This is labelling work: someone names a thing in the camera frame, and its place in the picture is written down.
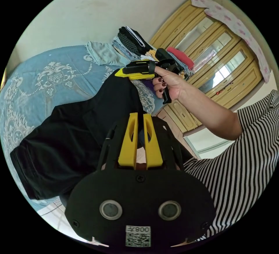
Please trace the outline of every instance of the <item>hand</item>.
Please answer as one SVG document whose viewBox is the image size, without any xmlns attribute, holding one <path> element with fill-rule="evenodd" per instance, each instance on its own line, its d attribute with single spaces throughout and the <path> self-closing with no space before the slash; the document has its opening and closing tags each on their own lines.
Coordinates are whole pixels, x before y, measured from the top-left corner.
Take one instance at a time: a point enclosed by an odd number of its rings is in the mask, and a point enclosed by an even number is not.
<svg viewBox="0 0 279 254">
<path fill-rule="evenodd" d="M 169 89 L 171 100 L 177 100 L 185 81 L 177 74 L 160 67 L 155 67 L 155 73 L 161 77 L 153 79 L 154 90 L 158 98 L 163 97 L 163 89 Z"/>
</svg>

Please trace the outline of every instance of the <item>yellow bracket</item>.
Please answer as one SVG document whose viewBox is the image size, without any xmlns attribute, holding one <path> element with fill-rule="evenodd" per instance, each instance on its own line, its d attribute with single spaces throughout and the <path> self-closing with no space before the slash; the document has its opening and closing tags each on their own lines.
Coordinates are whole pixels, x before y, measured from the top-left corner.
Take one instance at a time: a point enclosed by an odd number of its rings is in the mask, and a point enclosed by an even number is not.
<svg viewBox="0 0 279 254">
<path fill-rule="evenodd" d="M 137 133 L 138 114 L 130 113 L 127 129 L 123 139 L 118 164 L 123 167 L 133 167 L 136 169 L 137 161 Z"/>
<path fill-rule="evenodd" d="M 141 73 L 134 73 L 134 74 L 124 74 L 123 68 L 121 68 L 119 71 L 115 73 L 116 77 L 129 77 L 130 80 L 137 80 L 137 79 L 153 79 L 155 77 L 155 74 L 141 74 Z"/>
<path fill-rule="evenodd" d="M 152 117 L 150 114 L 147 113 L 143 115 L 143 123 L 146 169 L 151 167 L 160 167 L 163 165 L 163 159 L 159 148 L 157 136 L 155 133 Z"/>
</svg>

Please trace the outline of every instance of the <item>wooden wardrobe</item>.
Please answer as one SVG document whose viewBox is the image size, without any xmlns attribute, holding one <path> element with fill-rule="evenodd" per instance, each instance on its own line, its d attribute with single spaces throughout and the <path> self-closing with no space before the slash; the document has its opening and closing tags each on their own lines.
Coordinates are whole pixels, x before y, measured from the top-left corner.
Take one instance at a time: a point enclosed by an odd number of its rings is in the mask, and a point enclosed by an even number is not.
<svg viewBox="0 0 279 254">
<path fill-rule="evenodd" d="M 225 24 L 187 0 L 150 40 L 155 48 L 175 47 L 194 61 L 188 83 L 231 108 L 261 81 L 256 55 Z M 178 101 L 164 107 L 182 133 L 201 125 Z"/>
</svg>

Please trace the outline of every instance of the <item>black and white striped shirt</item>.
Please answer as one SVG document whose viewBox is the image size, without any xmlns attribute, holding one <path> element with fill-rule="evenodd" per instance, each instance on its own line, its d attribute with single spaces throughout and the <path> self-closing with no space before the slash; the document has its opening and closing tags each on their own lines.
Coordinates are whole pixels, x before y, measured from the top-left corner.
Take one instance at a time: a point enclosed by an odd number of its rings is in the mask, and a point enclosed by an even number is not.
<svg viewBox="0 0 279 254">
<path fill-rule="evenodd" d="M 279 91 L 237 111 L 240 137 L 213 159 L 191 158 L 185 172 L 209 190 L 216 217 L 207 233 L 213 236 L 236 223 L 266 188 L 279 160 Z"/>
</svg>

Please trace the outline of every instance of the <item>blue bedspread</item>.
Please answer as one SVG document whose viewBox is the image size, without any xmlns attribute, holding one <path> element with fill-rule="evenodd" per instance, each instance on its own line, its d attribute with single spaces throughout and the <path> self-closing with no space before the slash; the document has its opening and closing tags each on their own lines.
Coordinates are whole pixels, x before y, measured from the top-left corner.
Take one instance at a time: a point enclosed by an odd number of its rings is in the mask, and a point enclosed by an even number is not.
<svg viewBox="0 0 279 254">
<path fill-rule="evenodd" d="M 36 55 L 19 64 L 7 80 L 0 93 L 1 145 L 17 186 L 36 211 L 56 198 L 40 201 L 28 199 L 12 165 L 10 152 L 51 114 L 55 106 L 90 99 L 118 68 L 98 66 L 85 46 L 80 45 Z M 142 82 L 133 83 L 139 91 L 144 110 L 156 114 L 163 106 L 162 100 Z"/>
</svg>

